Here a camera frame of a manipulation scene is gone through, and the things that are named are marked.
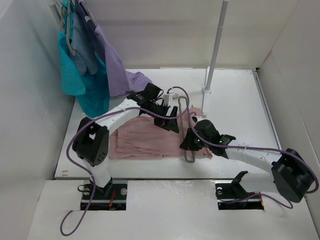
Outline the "pink trousers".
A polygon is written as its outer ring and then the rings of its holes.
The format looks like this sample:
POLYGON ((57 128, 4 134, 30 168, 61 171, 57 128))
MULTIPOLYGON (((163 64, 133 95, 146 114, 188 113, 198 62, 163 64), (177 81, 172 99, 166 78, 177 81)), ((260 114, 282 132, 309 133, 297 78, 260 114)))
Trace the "pink trousers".
POLYGON ((183 130, 180 133, 167 131, 154 125, 151 117, 135 117, 110 136, 109 158, 111 160, 154 160, 184 156, 180 148, 188 130, 188 116, 181 118, 183 130))

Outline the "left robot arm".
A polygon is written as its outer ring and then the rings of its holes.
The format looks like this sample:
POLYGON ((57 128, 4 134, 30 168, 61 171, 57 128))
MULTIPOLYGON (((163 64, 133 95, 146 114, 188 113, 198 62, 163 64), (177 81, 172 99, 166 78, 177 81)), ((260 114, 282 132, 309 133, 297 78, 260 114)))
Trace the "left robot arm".
POLYGON ((109 162, 110 136, 129 120, 142 114, 153 117, 154 125, 167 131, 179 133, 178 107, 170 106, 168 98, 160 97, 162 90, 148 83, 144 90, 131 92, 117 107, 96 123, 88 117, 80 121, 72 150, 86 164, 91 175, 90 196, 106 199, 111 195, 113 180, 107 166, 109 162))

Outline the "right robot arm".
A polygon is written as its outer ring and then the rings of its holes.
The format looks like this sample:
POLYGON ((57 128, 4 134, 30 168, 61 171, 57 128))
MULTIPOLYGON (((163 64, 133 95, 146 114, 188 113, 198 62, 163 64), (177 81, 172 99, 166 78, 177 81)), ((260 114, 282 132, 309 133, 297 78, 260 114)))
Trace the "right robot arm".
POLYGON ((220 134, 207 119, 197 119, 187 130, 180 148, 199 151, 208 148, 215 156, 240 161, 268 173, 268 177, 248 177, 241 171, 227 188, 222 188, 224 199, 244 199, 254 192, 274 192, 287 201, 299 203, 306 194, 319 189, 319 180, 297 151, 288 148, 253 147, 228 134, 220 134))

